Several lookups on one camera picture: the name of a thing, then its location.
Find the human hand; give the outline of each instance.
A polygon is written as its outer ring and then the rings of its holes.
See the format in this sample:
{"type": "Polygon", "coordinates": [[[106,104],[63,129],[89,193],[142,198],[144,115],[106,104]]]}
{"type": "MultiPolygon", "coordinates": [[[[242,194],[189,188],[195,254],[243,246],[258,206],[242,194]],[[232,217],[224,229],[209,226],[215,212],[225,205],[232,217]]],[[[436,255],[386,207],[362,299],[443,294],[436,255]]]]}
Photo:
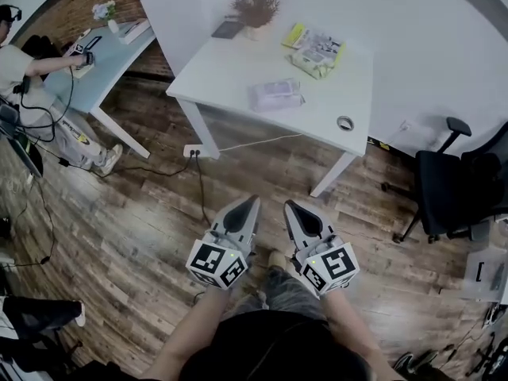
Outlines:
{"type": "Polygon", "coordinates": [[[73,65],[75,67],[81,67],[84,64],[87,63],[87,56],[86,55],[75,55],[71,57],[73,59],[73,65]]]}

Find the human arm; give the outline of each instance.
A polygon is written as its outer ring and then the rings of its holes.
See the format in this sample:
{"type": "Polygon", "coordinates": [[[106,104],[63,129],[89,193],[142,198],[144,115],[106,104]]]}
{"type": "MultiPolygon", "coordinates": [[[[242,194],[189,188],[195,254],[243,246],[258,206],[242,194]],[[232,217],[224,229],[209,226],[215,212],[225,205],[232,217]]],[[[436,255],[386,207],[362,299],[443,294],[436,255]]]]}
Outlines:
{"type": "Polygon", "coordinates": [[[45,58],[43,60],[33,60],[25,70],[26,76],[46,75],[51,72],[59,71],[70,66],[81,66],[86,62],[84,55],[65,56],[61,58],[45,58]]]}
{"type": "Polygon", "coordinates": [[[208,287],[201,300],[173,330],[142,378],[177,380],[183,365],[212,342],[228,301],[229,291],[208,287]]]}
{"type": "Polygon", "coordinates": [[[387,362],[374,335],[341,289],[321,297],[330,332],[337,343],[361,356],[380,381],[404,380],[387,362]]]}

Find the desk leg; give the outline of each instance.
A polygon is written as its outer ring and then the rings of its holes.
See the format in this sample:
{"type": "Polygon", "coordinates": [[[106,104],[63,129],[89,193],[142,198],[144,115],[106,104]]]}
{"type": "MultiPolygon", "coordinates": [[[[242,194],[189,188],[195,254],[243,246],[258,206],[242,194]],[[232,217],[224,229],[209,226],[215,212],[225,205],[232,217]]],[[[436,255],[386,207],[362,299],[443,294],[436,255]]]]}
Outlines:
{"type": "Polygon", "coordinates": [[[206,150],[205,156],[209,156],[214,159],[218,159],[221,156],[217,144],[215,144],[212,134],[206,127],[206,123],[203,120],[201,113],[199,113],[198,106],[196,103],[188,102],[187,100],[177,99],[180,107],[187,116],[187,120],[192,125],[192,128],[198,134],[199,140],[201,140],[203,147],[206,150]]]}
{"type": "Polygon", "coordinates": [[[342,154],[335,165],[332,166],[332,169],[326,172],[326,175],[323,177],[321,182],[318,183],[317,186],[310,192],[310,196],[317,198],[355,158],[356,156],[350,154],[349,152],[342,154]]]}
{"type": "Polygon", "coordinates": [[[120,125],[117,124],[115,120],[104,113],[100,107],[93,109],[90,113],[93,114],[93,116],[103,125],[105,125],[110,130],[110,132],[120,138],[120,140],[125,142],[139,155],[143,156],[144,158],[148,158],[150,156],[150,152],[148,152],[140,143],[134,140],[122,127],[120,127],[120,125]]]}

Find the chair armrest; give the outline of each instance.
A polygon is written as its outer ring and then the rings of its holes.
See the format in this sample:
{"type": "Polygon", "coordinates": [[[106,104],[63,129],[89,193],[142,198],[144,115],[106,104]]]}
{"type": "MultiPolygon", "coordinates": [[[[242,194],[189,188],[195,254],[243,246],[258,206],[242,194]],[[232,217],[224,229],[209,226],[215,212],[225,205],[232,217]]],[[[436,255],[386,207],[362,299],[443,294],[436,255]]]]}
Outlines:
{"type": "Polygon", "coordinates": [[[458,118],[447,117],[446,124],[448,125],[448,128],[455,133],[463,134],[468,137],[472,135],[468,123],[465,123],[464,121],[458,118]]]}
{"type": "Polygon", "coordinates": [[[452,145],[453,141],[455,141],[460,134],[468,137],[471,136],[471,129],[469,128],[469,125],[467,125],[462,120],[459,120],[458,118],[447,117],[446,124],[448,125],[448,128],[452,130],[452,134],[444,142],[441,148],[437,150],[439,153],[445,152],[446,148],[452,145]]]}

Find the plant pot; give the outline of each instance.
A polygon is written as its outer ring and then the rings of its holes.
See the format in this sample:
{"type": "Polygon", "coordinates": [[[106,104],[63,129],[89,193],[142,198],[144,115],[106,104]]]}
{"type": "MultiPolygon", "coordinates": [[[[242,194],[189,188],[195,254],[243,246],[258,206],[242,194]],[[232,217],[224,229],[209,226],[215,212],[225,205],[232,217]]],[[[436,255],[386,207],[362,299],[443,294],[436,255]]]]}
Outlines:
{"type": "Polygon", "coordinates": [[[263,40],[268,32],[268,24],[261,25],[258,28],[249,27],[246,25],[243,29],[244,36],[249,40],[260,41],[263,40]]]}
{"type": "Polygon", "coordinates": [[[118,31],[120,31],[115,20],[108,20],[108,27],[110,27],[110,30],[113,34],[116,34],[118,31]]]}

